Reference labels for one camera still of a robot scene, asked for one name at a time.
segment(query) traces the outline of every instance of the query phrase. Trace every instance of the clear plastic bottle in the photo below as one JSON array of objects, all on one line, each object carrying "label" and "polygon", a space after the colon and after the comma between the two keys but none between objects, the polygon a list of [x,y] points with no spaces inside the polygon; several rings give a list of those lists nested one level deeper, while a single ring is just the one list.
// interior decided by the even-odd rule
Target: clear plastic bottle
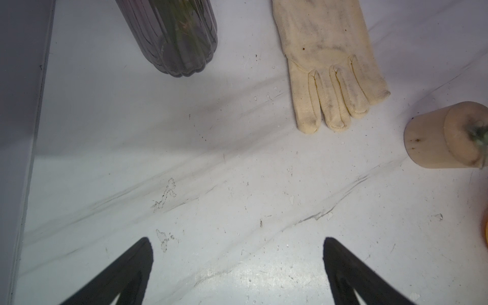
[{"label": "clear plastic bottle", "polygon": [[174,77],[200,72],[217,48],[209,0],[116,0],[142,53]]}]

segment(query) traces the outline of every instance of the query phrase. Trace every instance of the gray wall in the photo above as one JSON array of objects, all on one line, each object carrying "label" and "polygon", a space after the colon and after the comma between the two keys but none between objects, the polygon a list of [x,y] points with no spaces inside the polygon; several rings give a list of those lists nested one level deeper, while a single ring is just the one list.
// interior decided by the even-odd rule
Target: gray wall
[{"label": "gray wall", "polygon": [[0,305],[12,301],[54,0],[0,9]]}]

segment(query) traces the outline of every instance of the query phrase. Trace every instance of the dirty glove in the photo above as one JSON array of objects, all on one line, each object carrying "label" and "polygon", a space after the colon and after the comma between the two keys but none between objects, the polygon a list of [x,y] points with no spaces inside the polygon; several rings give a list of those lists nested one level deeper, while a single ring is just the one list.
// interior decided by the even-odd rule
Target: dirty glove
[{"label": "dirty glove", "polygon": [[334,131],[362,118],[390,95],[376,64],[358,0],[273,0],[288,58],[298,128]]}]

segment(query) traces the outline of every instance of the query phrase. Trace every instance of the white surface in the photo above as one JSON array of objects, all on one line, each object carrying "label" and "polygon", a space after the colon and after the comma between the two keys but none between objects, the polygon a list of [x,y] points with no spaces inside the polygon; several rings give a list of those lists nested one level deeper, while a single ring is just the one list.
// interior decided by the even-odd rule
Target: white surface
[{"label": "white surface", "polygon": [[11,304],[34,161],[54,0],[2,3],[0,28],[0,305]]},{"label": "white surface", "polygon": [[487,171],[420,168],[403,129],[488,104],[488,2],[361,1],[391,97],[312,136],[271,3],[212,4],[216,55],[175,79],[114,1],[57,1],[16,304],[58,304],[143,236],[144,304],[331,304],[326,236],[418,304],[485,304]]}]

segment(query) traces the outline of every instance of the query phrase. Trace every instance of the scuff mark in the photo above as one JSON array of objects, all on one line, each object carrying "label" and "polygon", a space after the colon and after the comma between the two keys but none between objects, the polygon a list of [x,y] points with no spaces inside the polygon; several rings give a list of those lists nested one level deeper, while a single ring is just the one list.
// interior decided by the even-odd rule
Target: scuff mark
[{"label": "scuff mark", "polygon": [[450,259],[449,257],[445,256],[444,254],[441,254],[441,256],[444,257],[445,259],[448,259],[451,263],[454,262],[452,259]]},{"label": "scuff mark", "polygon": [[157,209],[160,209],[164,206],[168,199],[168,195],[171,197],[176,197],[176,193],[174,192],[174,189],[176,187],[175,181],[173,178],[168,180],[168,185],[166,186],[166,189],[164,190],[164,193],[161,197],[160,201],[156,201],[156,204],[154,205],[154,213],[156,213]]},{"label": "scuff mark", "polygon": [[205,195],[206,195],[206,194],[208,194],[208,193],[210,193],[210,192],[211,192],[211,191],[212,191],[212,190],[213,190],[213,189],[214,189],[216,186],[217,186],[217,185],[214,185],[214,187],[213,187],[213,188],[211,188],[211,189],[209,189],[208,191],[206,191],[206,192],[205,192]]},{"label": "scuff mark", "polygon": [[302,219],[300,220],[297,224],[300,224],[302,222],[305,222],[307,220],[310,220],[310,219],[315,219],[315,220],[319,220],[320,218],[322,218],[323,216],[327,215],[328,213],[332,212],[333,209],[335,209],[335,207],[344,199],[346,198],[347,196],[349,196],[350,193],[352,193],[352,191],[358,186],[360,185],[361,183],[363,183],[364,181],[368,180],[369,179],[369,175],[366,174],[362,177],[359,177],[358,180],[344,193],[344,195],[334,204],[334,206],[328,210],[328,211],[321,211],[321,212],[318,212],[317,214],[314,214],[312,216],[309,216],[305,219]]},{"label": "scuff mark", "polygon": [[161,249],[163,252],[168,250],[168,241],[169,238],[166,238],[166,233],[159,231],[156,229],[156,235],[158,236],[159,241],[161,242]]},{"label": "scuff mark", "polygon": [[50,263],[52,263],[52,262],[58,262],[59,260],[62,260],[62,259],[64,259],[64,258],[66,258],[67,256],[70,256],[71,254],[76,253],[77,251],[81,250],[82,248],[84,248],[84,246],[81,246],[81,247],[79,247],[79,248],[76,248],[76,249],[74,249],[73,251],[70,251],[70,252],[68,252],[68,253],[66,253],[66,254],[61,254],[61,255],[55,256],[55,257],[53,257],[53,258],[52,258],[52,259],[50,259],[50,260],[47,260],[47,261],[42,262],[42,263],[40,263],[40,264],[38,264],[38,265],[35,265],[35,266],[33,266],[32,268],[29,268],[29,269],[25,270],[24,272],[20,273],[20,276],[24,276],[24,275],[26,275],[26,274],[28,274],[28,273],[31,273],[31,272],[33,272],[33,271],[35,271],[35,270],[39,269],[40,267],[42,267],[42,266],[44,266],[44,265],[46,265],[46,264],[50,264]]},{"label": "scuff mark", "polygon": [[[344,198],[344,195],[347,191],[350,190],[351,187],[354,185],[357,186],[357,183],[361,181],[361,179],[365,177],[375,177],[379,174],[384,174],[385,172],[390,172],[394,169],[396,169],[398,166],[401,165],[403,161],[405,161],[408,157],[403,157],[401,159],[395,159],[387,163],[383,163],[379,166],[376,166],[372,168],[371,170],[367,171],[366,174],[362,177],[359,177],[357,181],[354,181],[352,183],[347,184],[345,187],[340,189],[337,192],[334,192],[327,198],[324,198],[320,202],[320,206],[331,206],[331,203],[337,202],[341,198],[338,198],[341,196]],[[227,249],[225,249],[224,253],[225,255],[215,259],[212,262],[209,262],[207,264],[207,267],[202,267],[193,274],[179,280],[176,283],[176,287],[169,292],[165,297],[161,298],[159,300],[159,303],[162,304],[171,304],[176,302],[177,300],[180,300],[183,295],[187,294],[188,291],[190,291],[192,288],[195,286],[201,284],[202,282],[214,278],[219,275],[223,274],[228,274],[232,272],[237,266],[239,266],[242,261],[244,261],[247,257],[252,256],[253,253],[256,253],[259,249],[270,243],[271,241],[274,240],[276,236],[279,234],[282,234],[285,230],[288,230],[290,228],[293,228],[296,226],[298,223],[303,222],[303,221],[286,221],[286,224],[281,226],[280,228],[273,229],[273,227],[270,227],[270,230],[272,232],[268,232],[268,234],[265,235],[264,237],[264,242],[262,242],[262,237],[263,237],[263,232],[259,229],[256,229],[252,232],[250,232],[246,237],[241,237],[239,241],[236,241],[235,243],[231,244],[228,246]],[[246,244],[253,244],[253,246],[249,249],[246,249],[246,255],[242,253],[242,248],[239,248],[239,252],[237,252],[234,257],[231,255],[232,249],[235,248],[236,246],[240,246],[242,243]]]},{"label": "scuff mark", "polygon": [[440,222],[442,221],[442,219],[444,219],[444,217],[442,216],[442,214],[441,214],[441,213],[436,214],[436,215],[432,215],[432,217],[437,218],[437,219],[438,219]]},{"label": "scuff mark", "polygon": [[175,205],[174,207],[172,207],[172,208],[170,208],[170,209],[166,210],[165,212],[169,212],[169,211],[171,211],[172,209],[175,209],[175,208],[177,208],[177,207],[179,207],[179,206],[181,206],[181,205],[183,205],[183,204],[186,204],[186,203],[189,203],[189,202],[195,201],[195,200],[197,200],[198,198],[199,198],[199,196],[197,196],[197,197],[195,197],[195,198],[188,198],[188,199],[186,199],[185,201],[183,201],[182,203],[179,203],[179,204]]},{"label": "scuff mark", "polygon": [[408,296],[408,298],[412,301],[412,302],[415,302],[416,300],[418,300],[420,298],[420,294],[418,293],[415,293],[415,292],[412,292],[410,293],[410,295]]}]

